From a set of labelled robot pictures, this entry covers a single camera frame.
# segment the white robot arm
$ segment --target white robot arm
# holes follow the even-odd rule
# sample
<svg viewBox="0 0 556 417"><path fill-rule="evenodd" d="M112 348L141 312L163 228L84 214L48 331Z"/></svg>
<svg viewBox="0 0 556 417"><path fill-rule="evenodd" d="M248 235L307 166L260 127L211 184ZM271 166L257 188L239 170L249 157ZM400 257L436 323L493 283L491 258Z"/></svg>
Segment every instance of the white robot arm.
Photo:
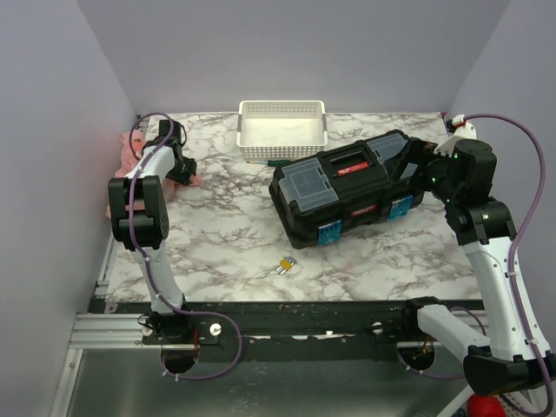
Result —
<svg viewBox="0 0 556 417"><path fill-rule="evenodd" d="M414 314L410 322L462 362L475 393L537 387L543 383L540 362L554 379L556 359L534 316L517 254L513 265L508 264L517 234L507 206L489 196L496 156L488 144L476 140L475 129L463 116L455 128L448 142L436 149L412 138L392 163L397 165L394 172L409 162L418 164L412 184L444 202L447 223L477 276L489 337L461 322L435 299L410 301ZM529 326L533 337L527 337Z"/></svg>
<svg viewBox="0 0 556 417"><path fill-rule="evenodd" d="M126 209L129 205L131 179L137 171L140 171L135 201L136 204L144 204L144 208L136 210L134 218L136 238L149 256L153 282L156 282L160 293L174 308L182 307L183 293L175 283L166 252L169 218L162 195L162 181L164 178L169 178L188 185L192 175L195 175L195 160L182 154L181 128L180 123L174 121L174 129L169 141L155 152L156 145L169 133L169 121L160 121L159 136L145 144L142 159L137 166L124 178L112 178L109 182L109 205L114 237L131 251L141 267L143 276L147 278L145 258L130 240L129 211ZM146 158L149 159L149 163L144 167L142 161ZM172 313L172 309L157 296L150 280L146 279L146 282L149 287L152 311L158 314Z"/></svg>

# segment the white wall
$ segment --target white wall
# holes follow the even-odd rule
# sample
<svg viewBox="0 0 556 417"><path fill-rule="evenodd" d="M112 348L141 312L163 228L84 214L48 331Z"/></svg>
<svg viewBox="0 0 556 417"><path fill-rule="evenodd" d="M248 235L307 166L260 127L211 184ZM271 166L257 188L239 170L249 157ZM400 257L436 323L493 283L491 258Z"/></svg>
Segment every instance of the white wall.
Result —
<svg viewBox="0 0 556 417"><path fill-rule="evenodd" d="M537 318L556 348L556 3L512 0L500 25L457 95L451 112L501 113L538 136L546 157L546 191L520 245L521 267ZM503 122L477 121L480 139L494 147L498 168L493 195L521 224L539 178L533 146Z"/></svg>
<svg viewBox="0 0 556 417"><path fill-rule="evenodd" d="M137 110L447 110L507 0L78 0Z"/></svg>
<svg viewBox="0 0 556 417"><path fill-rule="evenodd" d="M75 0L0 4L0 415L48 415L134 112Z"/></svg>

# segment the marble surface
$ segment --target marble surface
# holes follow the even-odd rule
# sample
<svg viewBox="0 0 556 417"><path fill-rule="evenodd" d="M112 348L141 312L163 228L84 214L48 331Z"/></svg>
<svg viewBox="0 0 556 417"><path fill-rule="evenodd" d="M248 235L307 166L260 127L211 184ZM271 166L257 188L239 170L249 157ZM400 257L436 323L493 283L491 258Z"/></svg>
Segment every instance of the marble surface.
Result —
<svg viewBox="0 0 556 417"><path fill-rule="evenodd" d="M296 250L268 194L273 169L247 164L235 144L237 114L174 115L188 131L184 153L198 161L200 188L168 203L168 252L190 301L404 300L479 298L467 258L446 225L440 202L423 203L394 222L348 231L339 243ZM328 149L391 129L434 142L447 139L437 113L327 115ZM149 123L154 137L157 119ZM130 253L116 244L107 301L148 301ZM280 259L298 262L284 275Z"/></svg>

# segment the screw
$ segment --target screw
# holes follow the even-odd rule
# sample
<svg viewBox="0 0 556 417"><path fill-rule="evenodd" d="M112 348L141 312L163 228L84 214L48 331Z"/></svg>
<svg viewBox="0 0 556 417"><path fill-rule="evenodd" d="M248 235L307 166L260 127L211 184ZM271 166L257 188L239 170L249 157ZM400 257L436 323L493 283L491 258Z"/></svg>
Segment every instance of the screw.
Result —
<svg viewBox="0 0 556 417"><path fill-rule="evenodd" d="M222 333L222 326L220 325L220 323L212 323L210 325L209 332L213 336L217 336L218 334Z"/></svg>

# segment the small yellow object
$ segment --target small yellow object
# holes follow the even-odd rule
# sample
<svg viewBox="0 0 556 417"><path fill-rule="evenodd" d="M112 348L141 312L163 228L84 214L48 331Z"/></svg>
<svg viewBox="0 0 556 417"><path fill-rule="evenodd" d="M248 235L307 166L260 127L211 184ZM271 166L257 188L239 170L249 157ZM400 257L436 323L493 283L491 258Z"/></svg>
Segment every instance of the small yellow object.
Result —
<svg viewBox="0 0 556 417"><path fill-rule="evenodd" d="M280 267L276 269L276 272L280 275L284 275L287 271L289 271L297 261L292 258L291 256L284 256L284 259L280 261Z"/></svg>
<svg viewBox="0 0 556 417"><path fill-rule="evenodd" d="M284 268L284 269L286 269L286 270L292 268L292 266L293 266L291 263L289 263L289 262L286 261L285 259L282 259L282 260L280 261L280 265L281 265L282 268Z"/></svg>

